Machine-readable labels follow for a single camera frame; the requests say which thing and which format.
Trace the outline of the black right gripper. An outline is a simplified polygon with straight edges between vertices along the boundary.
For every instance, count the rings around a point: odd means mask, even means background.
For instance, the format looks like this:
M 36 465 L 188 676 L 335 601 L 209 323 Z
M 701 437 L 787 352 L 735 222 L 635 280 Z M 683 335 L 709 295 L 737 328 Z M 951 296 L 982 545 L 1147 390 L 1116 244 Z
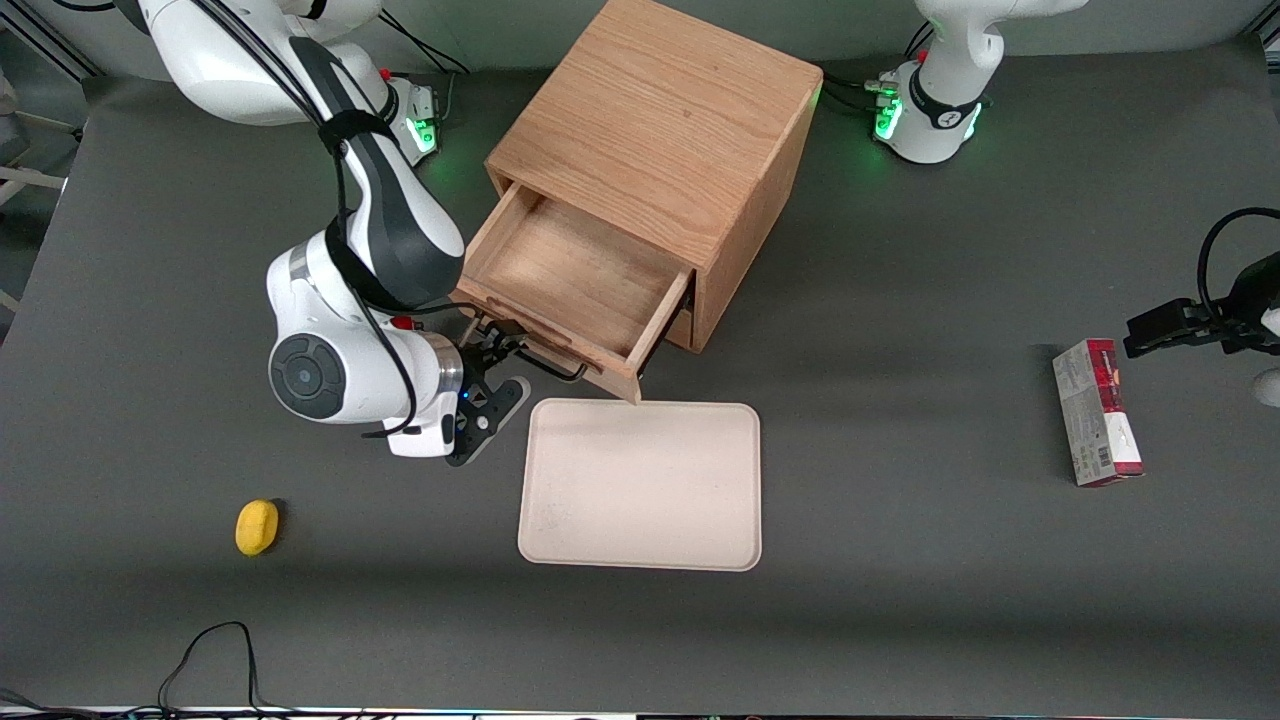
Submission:
M 488 404 L 494 395 L 488 373 L 525 346 L 525 334 L 502 334 L 500 322 L 488 316 L 474 316 L 468 323 L 468 340 L 460 346 L 463 361 L 463 382 L 460 391 L 462 404 Z

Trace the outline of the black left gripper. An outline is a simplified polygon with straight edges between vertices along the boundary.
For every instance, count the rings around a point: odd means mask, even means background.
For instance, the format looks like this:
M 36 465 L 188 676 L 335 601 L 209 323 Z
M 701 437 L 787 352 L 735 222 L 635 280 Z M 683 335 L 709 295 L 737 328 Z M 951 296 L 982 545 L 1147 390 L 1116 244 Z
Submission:
M 1248 265 L 1230 292 L 1213 301 L 1219 332 L 1204 306 L 1190 299 L 1175 299 L 1126 322 L 1126 356 L 1138 359 L 1162 348 L 1199 347 L 1220 343 L 1225 354 L 1256 351 L 1279 355 L 1277 331 L 1263 323 L 1277 309 L 1279 252 Z

